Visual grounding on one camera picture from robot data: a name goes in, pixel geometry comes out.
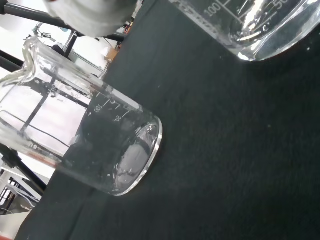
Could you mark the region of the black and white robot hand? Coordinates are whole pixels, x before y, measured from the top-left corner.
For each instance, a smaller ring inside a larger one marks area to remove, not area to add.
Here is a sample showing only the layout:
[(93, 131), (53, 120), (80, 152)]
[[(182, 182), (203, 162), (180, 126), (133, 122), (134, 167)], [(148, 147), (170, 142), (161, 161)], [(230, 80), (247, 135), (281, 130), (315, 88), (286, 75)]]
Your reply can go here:
[(137, 0), (45, 0), (48, 13), (92, 38), (117, 32), (135, 12)]

